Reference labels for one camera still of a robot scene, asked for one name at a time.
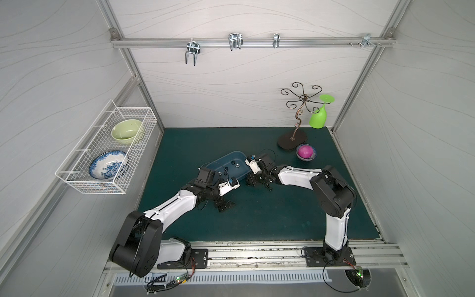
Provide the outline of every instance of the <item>silver hook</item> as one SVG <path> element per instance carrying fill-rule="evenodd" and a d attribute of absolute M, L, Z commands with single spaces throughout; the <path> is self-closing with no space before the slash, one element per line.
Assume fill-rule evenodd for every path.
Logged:
<path fill-rule="evenodd" d="M 374 44 L 374 43 L 372 43 L 372 42 L 370 41 L 370 39 L 371 39 L 371 34 L 368 33 L 368 34 L 366 34 L 366 35 L 363 37 L 363 41 L 362 41 L 362 42 L 359 42 L 358 44 L 361 46 L 361 48 L 363 48 L 363 47 L 365 47 L 365 46 L 368 46 L 368 45 L 370 45 L 370 46 L 372 46 L 372 47 L 377 47 L 377 45 Z"/>
<path fill-rule="evenodd" d="M 185 64 L 188 64 L 188 55 L 193 55 L 193 65 L 196 66 L 198 54 L 201 52 L 201 47 L 198 43 L 192 41 L 186 45 Z"/>
<path fill-rule="evenodd" d="M 229 47 L 231 48 L 231 51 L 233 51 L 233 48 L 241 49 L 241 46 L 244 43 L 242 41 L 242 34 L 239 34 L 239 33 L 229 34 L 228 40 L 229 40 Z"/>
<path fill-rule="evenodd" d="M 279 33 L 274 34 L 274 43 L 272 44 L 272 46 L 274 48 L 278 48 L 279 47 L 279 41 L 280 41 L 280 34 Z"/>

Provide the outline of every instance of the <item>ventilation slot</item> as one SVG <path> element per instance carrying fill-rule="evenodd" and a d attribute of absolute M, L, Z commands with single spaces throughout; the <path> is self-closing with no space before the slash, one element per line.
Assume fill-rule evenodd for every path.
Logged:
<path fill-rule="evenodd" d="M 170 282 L 183 272 L 149 273 L 143 278 L 129 277 L 128 273 L 117 273 L 115 286 L 145 285 L 152 279 L 166 275 L 164 279 Z M 325 271 L 325 280 L 331 282 Z M 295 284 L 323 282 L 321 270 L 269 270 L 269 271 L 199 271 L 186 284 Z"/>

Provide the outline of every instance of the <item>small ceramic bowl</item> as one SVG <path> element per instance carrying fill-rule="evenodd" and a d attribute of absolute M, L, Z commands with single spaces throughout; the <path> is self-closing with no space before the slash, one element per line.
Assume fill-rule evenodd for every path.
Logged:
<path fill-rule="evenodd" d="M 120 144 L 131 144 L 135 138 L 139 142 L 143 136 L 142 122 L 135 119 L 125 120 L 111 130 L 112 138 Z"/>
<path fill-rule="evenodd" d="M 302 157 L 299 156 L 299 154 L 298 154 L 298 149 L 301 148 L 301 147 L 304 146 L 304 145 L 308 145 L 308 146 L 311 147 L 312 150 L 313 150 L 313 154 L 312 154 L 312 155 L 310 156 L 310 158 L 308 158 L 308 159 L 302 158 Z M 311 161 L 311 160 L 315 159 L 315 157 L 317 156 L 317 151 L 314 149 L 313 146 L 311 146 L 311 145 L 309 145 L 309 144 L 301 144 L 301 145 L 299 145 L 299 146 L 297 147 L 297 149 L 295 150 L 295 154 L 297 155 L 297 157 L 298 157 L 300 160 L 305 161 L 305 162 L 308 162 L 308 161 Z"/>
<path fill-rule="evenodd" d="M 98 156 L 89 166 L 89 175 L 98 180 L 114 178 L 123 163 L 120 174 L 127 170 L 128 158 L 123 151 L 110 151 Z"/>

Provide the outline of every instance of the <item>metal wine glass holder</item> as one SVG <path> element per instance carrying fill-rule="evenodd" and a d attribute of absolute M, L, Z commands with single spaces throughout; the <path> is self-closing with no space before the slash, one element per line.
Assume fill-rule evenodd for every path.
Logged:
<path fill-rule="evenodd" d="M 291 89 L 289 88 L 284 88 L 282 90 L 280 90 L 280 93 L 282 95 L 289 95 L 289 92 L 294 94 L 295 96 L 298 97 L 298 100 L 289 100 L 286 102 L 286 106 L 290 109 L 296 109 L 297 108 L 297 104 L 295 103 L 291 103 L 291 102 L 302 102 L 300 104 L 300 107 L 297 109 L 297 112 L 295 113 L 295 118 L 298 120 L 297 123 L 295 123 L 295 129 L 294 131 L 290 131 L 288 133 L 285 133 L 283 135 L 281 135 L 279 137 L 279 139 L 277 140 L 277 144 L 282 147 L 283 149 L 285 150 L 292 150 L 294 148 L 296 148 L 298 145 L 304 143 L 305 141 L 307 141 L 307 134 L 302 131 L 302 130 L 299 130 L 298 128 L 300 128 L 300 125 L 302 125 L 302 119 L 299 118 L 299 116 L 301 114 L 304 113 L 304 106 L 305 108 L 312 114 L 317 114 L 320 112 L 320 109 L 318 107 L 313 107 L 312 110 L 310 110 L 307 106 L 307 102 L 311 102 L 311 103 L 315 103 L 315 104 L 329 104 L 329 103 L 326 103 L 326 102 L 315 102 L 315 101 L 312 101 L 312 97 L 314 97 L 315 95 L 321 93 L 322 91 L 322 87 L 321 86 L 317 86 L 317 85 L 314 85 L 312 86 L 312 90 L 317 90 L 317 92 L 311 96 L 308 96 L 306 93 L 305 93 L 305 90 L 304 90 L 304 85 L 302 83 L 299 83 L 299 82 L 294 82 L 292 83 L 292 87 L 294 88 L 298 88 L 300 86 L 302 86 L 302 95 L 297 95 L 296 93 L 294 93 Z"/>

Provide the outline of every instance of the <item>wire mesh basket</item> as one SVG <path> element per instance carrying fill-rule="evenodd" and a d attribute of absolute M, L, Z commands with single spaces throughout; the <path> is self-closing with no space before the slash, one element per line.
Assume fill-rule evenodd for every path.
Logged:
<path fill-rule="evenodd" d="M 95 132 L 92 139 L 83 148 L 78 144 L 56 171 L 57 177 L 84 194 L 125 194 L 157 123 L 157 118 L 150 107 L 117 107 L 114 105 L 112 111 L 105 112 L 110 115 L 106 117 L 104 123 L 92 126 L 84 136 Z M 142 122 L 142 125 L 131 144 L 121 144 L 112 137 L 111 130 L 116 124 L 128 119 L 137 119 Z M 92 162 L 98 156 L 109 151 L 123 151 L 126 153 L 124 160 L 127 162 L 121 163 L 113 178 L 103 181 L 92 177 L 89 174 Z M 72 164 L 69 168 L 65 165 L 68 160 Z"/>

